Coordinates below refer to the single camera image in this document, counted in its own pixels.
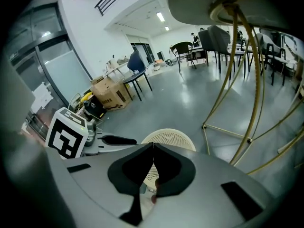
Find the yellow object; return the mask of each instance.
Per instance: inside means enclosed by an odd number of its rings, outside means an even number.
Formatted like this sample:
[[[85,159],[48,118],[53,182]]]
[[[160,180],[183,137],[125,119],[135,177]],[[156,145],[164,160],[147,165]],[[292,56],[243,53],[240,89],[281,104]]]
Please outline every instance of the yellow object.
[[[93,94],[92,92],[87,93],[84,97],[81,98],[81,102],[87,101],[89,96],[92,95],[92,94]]]

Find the desk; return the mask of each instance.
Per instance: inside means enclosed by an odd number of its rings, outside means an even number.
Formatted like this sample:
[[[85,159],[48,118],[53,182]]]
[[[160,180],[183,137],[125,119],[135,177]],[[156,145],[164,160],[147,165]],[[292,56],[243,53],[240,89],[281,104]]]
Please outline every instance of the desk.
[[[115,73],[115,70],[117,70],[122,76],[124,76],[124,74],[119,70],[121,67],[124,67],[128,65],[128,62],[126,63],[123,63],[121,65],[119,65],[118,67],[116,68],[112,68],[111,70],[109,70],[106,74],[105,74],[105,77],[107,77],[110,73]]]

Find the gray floor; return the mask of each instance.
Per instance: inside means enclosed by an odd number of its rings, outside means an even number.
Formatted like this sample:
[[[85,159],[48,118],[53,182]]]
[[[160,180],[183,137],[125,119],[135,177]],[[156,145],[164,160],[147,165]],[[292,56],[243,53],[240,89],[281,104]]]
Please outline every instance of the gray floor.
[[[193,141],[197,151],[206,153],[206,143],[201,129],[222,86],[226,74],[225,62],[219,74],[215,63],[199,64],[197,70],[178,66],[174,70],[149,78],[153,92],[146,81],[140,81],[142,102],[136,96],[123,110],[108,112],[99,125],[105,132],[135,138],[139,143],[150,133],[162,128],[174,128],[184,132]],[[295,90],[289,78],[282,86],[282,77],[275,76],[271,86],[270,69],[266,72],[265,102],[262,119],[255,136],[263,133],[280,120],[290,105]],[[208,124],[245,134],[254,103],[255,71],[238,79]],[[304,105],[301,105],[280,127],[255,141],[237,168],[251,171],[277,155],[277,149],[285,145],[296,134],[304,121]],[[241,139],[225,133],[207,129],[210,154],[230,161]],[[251,175],[262,183],[274,196],[288,190],[297,175],[294,166],[303,161],[303,141],[296,144],[287,154],[271,166]]]

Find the cardboard box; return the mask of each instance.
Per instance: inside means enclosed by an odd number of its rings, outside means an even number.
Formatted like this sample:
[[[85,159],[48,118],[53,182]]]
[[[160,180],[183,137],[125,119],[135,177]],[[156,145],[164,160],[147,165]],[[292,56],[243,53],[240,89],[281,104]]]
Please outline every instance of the cardboard box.
[[[131,101],[124,85],[108,77],[96,80],[91,91],[108,111],[124,109]]]

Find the glass door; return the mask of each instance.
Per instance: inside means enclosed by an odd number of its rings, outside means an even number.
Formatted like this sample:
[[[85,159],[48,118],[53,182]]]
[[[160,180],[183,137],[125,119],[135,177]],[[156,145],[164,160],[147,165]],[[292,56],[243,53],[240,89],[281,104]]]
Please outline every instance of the glass door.
[[[36,52],[24,57],[14,68],[35,96],[27,117],[28,125],[42,139],[46,139],[55,112],[65,104],[48,81]]]

